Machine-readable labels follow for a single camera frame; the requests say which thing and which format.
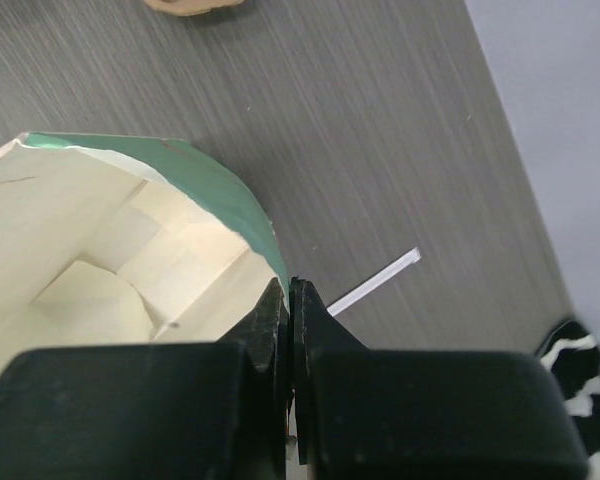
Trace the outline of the green paper gift bag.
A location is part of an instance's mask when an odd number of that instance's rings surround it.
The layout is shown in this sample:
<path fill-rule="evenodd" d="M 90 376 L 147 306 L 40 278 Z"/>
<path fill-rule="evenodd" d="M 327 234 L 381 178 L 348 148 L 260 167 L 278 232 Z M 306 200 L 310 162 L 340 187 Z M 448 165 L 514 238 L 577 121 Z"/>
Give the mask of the green paper gift bag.
<path fill-rule="evenodd" d="M 36 348 L 218 340 L 271 282 L 289 277 L 263 208 L 185 141 L 0 147 L 0 374 Z"/>

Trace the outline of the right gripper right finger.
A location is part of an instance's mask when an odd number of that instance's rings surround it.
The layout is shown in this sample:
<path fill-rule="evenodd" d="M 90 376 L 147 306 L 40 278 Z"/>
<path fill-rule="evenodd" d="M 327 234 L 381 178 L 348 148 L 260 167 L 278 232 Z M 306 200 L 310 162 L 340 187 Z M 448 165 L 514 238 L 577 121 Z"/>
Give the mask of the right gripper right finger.
<path fill-rule="evenodd" d="M 365 347 L 290 286 L 300 463 L 313 479 L 583 479 L 556 381 L 528 354 Z"/>

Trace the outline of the brown cardboard cup carrier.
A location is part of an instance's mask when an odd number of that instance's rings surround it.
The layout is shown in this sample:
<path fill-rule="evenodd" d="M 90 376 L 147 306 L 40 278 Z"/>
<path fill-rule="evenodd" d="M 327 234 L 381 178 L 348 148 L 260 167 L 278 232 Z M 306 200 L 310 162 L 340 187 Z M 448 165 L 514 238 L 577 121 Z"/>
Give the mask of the brown cardboard cup carrier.
<path fill-rule="evenodd" d="M 144 0 L 144 3 L 158 12 L 178 17 L 190 17 L 217 9 L 234 7 L 243 3 L 243 0 Z"/>

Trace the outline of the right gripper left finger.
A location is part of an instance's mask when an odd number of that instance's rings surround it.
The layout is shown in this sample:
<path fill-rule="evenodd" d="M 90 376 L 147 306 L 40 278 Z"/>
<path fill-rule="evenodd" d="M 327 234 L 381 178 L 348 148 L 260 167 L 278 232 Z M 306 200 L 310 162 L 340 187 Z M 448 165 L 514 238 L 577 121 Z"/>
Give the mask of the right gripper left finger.
<path fill-rule="evenodd" d="M 0 374 L 0 479 L 282 479 L 285 291 L 219 340 L 60 347 Z"/>

